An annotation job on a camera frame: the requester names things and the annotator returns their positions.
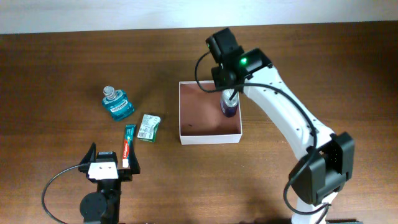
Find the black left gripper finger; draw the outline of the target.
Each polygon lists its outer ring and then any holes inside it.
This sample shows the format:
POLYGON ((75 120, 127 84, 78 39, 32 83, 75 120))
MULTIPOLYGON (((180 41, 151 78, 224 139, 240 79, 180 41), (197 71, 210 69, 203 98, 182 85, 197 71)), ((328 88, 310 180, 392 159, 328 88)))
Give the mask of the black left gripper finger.
POLYGON ((91 162, 95 162, 96 157, 96 144, 93 142, 88 150, 88 152, 84 155, 80 164, 87 164, 91 162))
POLYGON ((129 168, 131 174, 141 173, 141 168, 134 151, 134 146, 132 144, 129 146, 129 168))

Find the purple liquid bottle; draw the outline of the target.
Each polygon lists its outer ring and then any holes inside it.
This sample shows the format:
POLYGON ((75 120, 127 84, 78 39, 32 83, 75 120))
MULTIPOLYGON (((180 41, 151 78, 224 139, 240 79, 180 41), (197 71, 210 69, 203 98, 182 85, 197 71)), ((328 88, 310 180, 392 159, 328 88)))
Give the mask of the purple liquid bottle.
POLYGON ((233 117, 238 109, 238 93, 233 89, 223 90, 220 98, 220 106, 223 114, 227 117, 233 117))

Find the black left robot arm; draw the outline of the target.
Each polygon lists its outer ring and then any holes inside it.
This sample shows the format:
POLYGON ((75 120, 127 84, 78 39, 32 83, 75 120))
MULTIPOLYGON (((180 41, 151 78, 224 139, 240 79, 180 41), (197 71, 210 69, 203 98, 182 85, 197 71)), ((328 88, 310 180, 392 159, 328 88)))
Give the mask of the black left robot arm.
POLYGON ((130 182, 133 175, 141 173, 133 149, 128 150, 127 163, 125 169, 119 169, 114 151, 96 152, 96 144, 90 146, 78 168, 90 182, 97 185, 95 192, 81 200, 80 213, 84 223, 119 223, 121 184, 130 182))

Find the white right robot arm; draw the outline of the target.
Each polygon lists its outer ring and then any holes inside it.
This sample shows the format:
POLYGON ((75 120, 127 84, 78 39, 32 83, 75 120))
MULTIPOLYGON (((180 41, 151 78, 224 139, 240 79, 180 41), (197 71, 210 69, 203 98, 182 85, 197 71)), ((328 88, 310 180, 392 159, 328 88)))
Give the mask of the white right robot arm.
POLYGON ((283 197, 293 189, 292 223, 325 223, 332 201, 353 175, 354 139, 335 134, 289 90, 277 68, 260 49, 219 56, 212 70, 218 91, 239 91, 257 104, 291 146, 298 162, 283 197))

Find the green Colgate toothpaste tube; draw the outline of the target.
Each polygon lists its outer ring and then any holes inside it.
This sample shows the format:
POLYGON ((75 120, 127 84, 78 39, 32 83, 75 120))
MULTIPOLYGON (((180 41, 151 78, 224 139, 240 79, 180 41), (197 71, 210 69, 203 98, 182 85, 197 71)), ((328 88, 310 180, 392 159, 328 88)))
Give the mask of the green Colgate toothpaste tube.
POLYGON ((128 124, 125 127, 123 158, 122 158, 123 168, 128 168, 129 167, 129 153, 130 153, 130 151, 132 149, 132 140, 134 138, 135 130, 136 130, 136 125, 135 124, 128 124))

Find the crumpled green white packet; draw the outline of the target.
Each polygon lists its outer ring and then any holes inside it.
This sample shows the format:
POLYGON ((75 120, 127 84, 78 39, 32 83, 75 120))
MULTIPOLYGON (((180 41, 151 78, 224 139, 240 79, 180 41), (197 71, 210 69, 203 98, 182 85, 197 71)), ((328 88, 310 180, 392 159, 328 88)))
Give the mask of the crumpled green white packet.
POLYGON ((159 116, 145 114, 142 118, 137 138, 143 141, 155 142, 160 122, 161 118, 159 116))

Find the white square cardboard box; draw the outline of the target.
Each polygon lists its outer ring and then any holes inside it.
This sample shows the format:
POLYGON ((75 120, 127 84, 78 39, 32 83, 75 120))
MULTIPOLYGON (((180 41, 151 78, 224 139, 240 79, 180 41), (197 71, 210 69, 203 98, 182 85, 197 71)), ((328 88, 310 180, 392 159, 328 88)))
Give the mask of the white square cardboard box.
POLYGON ((230 118, 221 110, 221 93, 205 93, 195 81, 179 83, 179 136, 183 145, 233 144, 243 135, 241 110, 230 118))

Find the teal Listerine mouthwash bottle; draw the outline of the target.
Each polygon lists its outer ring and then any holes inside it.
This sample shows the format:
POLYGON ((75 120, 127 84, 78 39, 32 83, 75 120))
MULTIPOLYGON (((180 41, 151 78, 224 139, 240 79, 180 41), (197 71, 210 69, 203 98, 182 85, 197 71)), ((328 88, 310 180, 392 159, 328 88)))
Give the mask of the teal Listerine mouthwash bottle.
POLYGON ((115 90, 108 85, 103 88, 103 94, 102 105, 115 121, 127 118, 135 111, 124 90, 115 90))

